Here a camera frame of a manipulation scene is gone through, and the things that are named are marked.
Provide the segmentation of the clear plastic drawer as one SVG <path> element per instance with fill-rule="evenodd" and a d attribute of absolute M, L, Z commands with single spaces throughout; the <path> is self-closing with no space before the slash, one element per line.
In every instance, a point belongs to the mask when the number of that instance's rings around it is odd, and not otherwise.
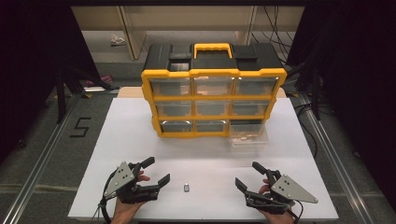
<path fill-rule="evenodd" d="M 257 134 L 257 141 L 253 144 L 236 145 L 232 137 L 238 134 Z M 268 144 L 265 124 L 261 120 L 232 120 L 230 125 L 230 142 L 233 147 L 264 147 Z"/>

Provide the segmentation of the black curtain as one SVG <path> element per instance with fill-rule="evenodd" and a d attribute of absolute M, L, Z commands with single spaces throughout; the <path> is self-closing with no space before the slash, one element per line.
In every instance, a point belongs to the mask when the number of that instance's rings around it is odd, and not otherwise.
<path fill-rule="evenodd" d="M 0 0 L 0 163 L 54 87 L 100 79 L 72 8 L 58 0 Z"/>
<path fill-rule="evenodd" d="M 323 89 L 396 212 L 396 0 L 300 0 L 290 63 L 316 57 Z"/>

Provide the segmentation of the pink object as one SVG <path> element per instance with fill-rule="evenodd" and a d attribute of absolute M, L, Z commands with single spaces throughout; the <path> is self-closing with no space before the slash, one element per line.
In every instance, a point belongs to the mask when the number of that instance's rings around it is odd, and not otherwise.
<path fill-rule="evenodd" d="M 111 75 L 103 75 L 103 76 L 101 76 L 101 80 L 104 81 L 105 83 L 111 83 L 113 81 L 113 77 Z M 92 81 L 87 80 L 86 86 L 87 87 L 95 87 L 95 84 Z"/>

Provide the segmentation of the wooden shelf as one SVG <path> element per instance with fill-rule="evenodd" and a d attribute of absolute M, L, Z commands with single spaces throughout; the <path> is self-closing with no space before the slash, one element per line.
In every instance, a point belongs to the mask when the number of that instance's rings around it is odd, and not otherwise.
<path fill-rule="evenodd" d="M 232 32 L 246 45 L 256 31 L 295 32 L 303 7 L 73 7 L 82 31 L 122 31 L 130 58 L 143 50 L 148 32 Z"/>

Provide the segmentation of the yellow black organizer cabinet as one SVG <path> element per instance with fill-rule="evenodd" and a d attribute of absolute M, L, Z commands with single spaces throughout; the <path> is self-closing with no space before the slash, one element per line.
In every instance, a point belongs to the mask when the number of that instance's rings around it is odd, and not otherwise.
<path fill-rule="evenodd" d="M 183 77 L 276 77 L 278 82 L 274 96 L 275 105 L 276 95 L 286 80 L 287 71 L 273 46 L 267 43 L 242 46 L 229 43 L 198 43 L 188 46 L 155 44 L 149 47 L 141 74 L 142 92 L 149 103 L 151 113 L 154 104 L 149 81 L 152 78 Z M 229 134 L 163 134 L 158 125 L 158 118 L 153 113 L 151 123 L 160 137 L 230 137 Z"/>

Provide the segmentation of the person's left hand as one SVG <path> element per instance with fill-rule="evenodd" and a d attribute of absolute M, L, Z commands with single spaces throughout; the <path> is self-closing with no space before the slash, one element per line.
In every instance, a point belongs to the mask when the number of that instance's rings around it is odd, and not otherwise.
<path fill-rule="evenodd" d="M 116 200 L 113 218 L 110 224 L 129 224 L 137 211 L 145 204 L 145 202 L 128 204 L 123 203 L 120 199 Z"/>

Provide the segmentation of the aluminium rail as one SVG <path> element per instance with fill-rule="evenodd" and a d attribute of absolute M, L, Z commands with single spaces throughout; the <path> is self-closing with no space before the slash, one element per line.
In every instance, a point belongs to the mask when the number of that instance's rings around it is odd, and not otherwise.
<path fill-rule="evenodd" d="M 358 189 L 354 185 L 345 165 L 342 163 L 338 156 L 333 143 L 325 131 L 322 123 L 314 115 L 313 108 L 310 108 L 307 112 L 307 117 L 312 126 L 313 133 L 318 139 L 318 144 L 322 147 L 324 154 L 326 155 L 329 163 L 334 171 L 338 182 L 349 201 L 352 210 L 360 224 L 374 224 L 374 218 L 371 215 L 365 201 L 358 192 Z"/>
<path fill-rule="evenodd" d="M 73 112 L 76 104 L 80 99 L 80 95 L 73 95 L 69 100 L 69 105 L 66 107 L 64 116 L 56 122 L 50 133 L 50 137 L 46 145 L 42 148 L 35 165 L 29 168 L 29 175 L 20 187 L 16 187 L 16 197 L 8 208 L 5 216 L 0 219 L 0 224 L 17 224 L 23 214 L 26 205 L 31 199 L 35 187 L 43 175 L 50 158 L 58 146 L 58 143 L 64 133 L 64 128 L 67 125 L 69 117 Z"/>

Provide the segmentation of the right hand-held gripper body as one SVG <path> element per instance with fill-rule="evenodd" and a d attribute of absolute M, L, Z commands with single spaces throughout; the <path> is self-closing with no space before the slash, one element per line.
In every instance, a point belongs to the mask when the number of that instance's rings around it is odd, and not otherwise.
<path fill-rule="evenodd" d="M 266 176 L 270 189 L 265 194 L 248 190 L 244 186 L 246 205 L 272 215 L 283 215 L 286 212 L 292 214 L 291 208 L 295 202 L 318 203 L 318 199 L 295 182 L 288 175 L 282 175 L 279 171 L 258 169 L 258 172 Z"/>

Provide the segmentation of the person's right hand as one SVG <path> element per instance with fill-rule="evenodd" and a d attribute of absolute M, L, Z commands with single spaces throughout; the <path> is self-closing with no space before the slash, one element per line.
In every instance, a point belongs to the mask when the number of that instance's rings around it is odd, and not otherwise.
<path fill-rule="evenodd" d="M 262 182 L 263 185 L 259 189 L 260 194 L 264 194 L 264 192 L 270 189 L 268 179 L 264 179 Z M 260 213 L 265 216 L 265 218 L 269 221 L 270 224 L 294 224 L 294 218 L 289 213 L 285 213 L 283 215 L 272 215 L 262 210 L 260 210 Z"/>

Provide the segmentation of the small brown parts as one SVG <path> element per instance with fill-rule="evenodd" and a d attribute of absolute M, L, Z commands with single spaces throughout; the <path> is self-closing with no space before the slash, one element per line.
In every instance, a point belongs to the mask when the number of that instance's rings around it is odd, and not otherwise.
<path fill-rule="evenodd" d="M 238 134 L 232 137 L 232 143 L 236 145 L 253 144 L 257 138 L 257 134 Z"/>

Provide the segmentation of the set of clear organizer drawers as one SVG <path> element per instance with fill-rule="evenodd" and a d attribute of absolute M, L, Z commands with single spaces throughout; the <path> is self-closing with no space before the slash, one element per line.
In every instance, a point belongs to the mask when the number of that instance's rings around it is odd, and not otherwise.
<path fill-rule="evenodd" d="M 230 134 L 232 120 L 268 119 L 276 77 L 183 77 L 149 81 L 161 133 Z"/>

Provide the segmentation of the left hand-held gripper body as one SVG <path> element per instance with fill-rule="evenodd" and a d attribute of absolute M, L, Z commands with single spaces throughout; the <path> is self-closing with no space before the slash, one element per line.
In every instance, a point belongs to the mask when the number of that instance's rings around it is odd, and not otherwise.
<path fill-rule="evenodd" d="M 106 203 L 113 198 L 119 198 L 123 203 L 128 204 L 156 201 L 160 187 L 158 185 L 145 187 L 138 185 L 140 171 L 140 162 L 127 163 L 123 161 L 105 184 L 103 202 Z"/>

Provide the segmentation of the black metal stand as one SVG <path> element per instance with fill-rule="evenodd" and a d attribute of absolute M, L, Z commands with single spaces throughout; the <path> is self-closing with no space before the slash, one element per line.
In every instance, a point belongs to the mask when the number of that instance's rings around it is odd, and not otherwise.
<path fill-rule="evenodd" d="M 66 115 L 64 86 L 66 86 L 73 94 L 81 95 L 85 92 L 84 87 L 80 83 L 82 79 L 89 80 L 93 84 L 104 88 L 106 91 L 114 91 L 119 89 L 119 87 L 105 83 L 98 75 L 94 76 L 72 65 L 62 66 L 55 75 L 58 103 L 58 123 L 60 123 Z"/>

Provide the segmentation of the crumpled white paper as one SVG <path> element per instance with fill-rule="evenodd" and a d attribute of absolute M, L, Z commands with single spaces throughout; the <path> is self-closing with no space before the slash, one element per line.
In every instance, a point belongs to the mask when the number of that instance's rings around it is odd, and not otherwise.
<path fill-rule="evenodd" d="M 112 47 L 125 46 L 126 42 L 122 37 L 119 37 L 117 35 L 112 35 L 110 37 L 110 45 Z"/>

